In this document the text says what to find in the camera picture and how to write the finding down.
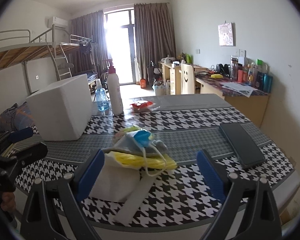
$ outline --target poster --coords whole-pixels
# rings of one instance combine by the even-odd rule
[[[233,46],[233,28],[232,23],[224,23],[218,26],[219,31],[219,45]]]

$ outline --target houndstooth tablecloth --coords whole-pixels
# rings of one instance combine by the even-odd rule
[[[218,129],[220,123],[240,122],[265,155],[266,162],[245,172],[232,149]],[[114,222],[113,217],[123,203],[87,198],[81,206],[87,218],[96,227],[119,231],[159,232],[191,228],[210,223],[220,208],[196,165],[196,153],[205,148],[229,172],[237,172],[245,179],[266,177],[272,189],[280,185],[293,171],[293,166],[280,149],[253,123],[233,107],[150,111],[120,116],[92,116],[82,137],[75,142],[46,142],[47,158],[23,169],[16,179],[17,187],[24,193],[31,189],[33,180],[41,177],[53,180],[66,172],[73,172],[84,162],[92,148],[111,145],[112,136],[123,127],[138,125],[161,139],[169,148],[170,156],[179,167],[163,172],[155,181],[128,227]],[[20,142],[21,150],[41,137]],[[55,200],[62,213],[62,203]]]

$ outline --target smiley face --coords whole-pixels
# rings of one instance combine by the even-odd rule
[[[184,79],[185,79],[185,82],[188,82],[188,72],[186,72],[186,71],[184,71]]]

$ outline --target curtain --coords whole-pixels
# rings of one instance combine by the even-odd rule
[[[104,29],[103,11],[98,11],[73,19],[71,21],[71,34],[91,38],[96,43],[94,61],[96,63],[97,72],[100,74],[107,67],[106,60],[108,57],[106,44],[106,31]],[[74,64],[74,74],[94,69],[91,64],[90,55],[85,55],[77,51],[72,53],[70,57]]]
[[[140,78],[148,80],[147,67],[168,54],[176,55],[172,21],[166,3],[135,4],[135,32]]]

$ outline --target air conditioner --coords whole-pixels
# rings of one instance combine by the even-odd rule
[[[67,20],[63,20],[57,17],[51,17],[50,19],[48,19],[48,28],[51,28],[52,25],[55,25],[57,27],[61,27],[61,28],[66,28],[68,27],[68,21]]]

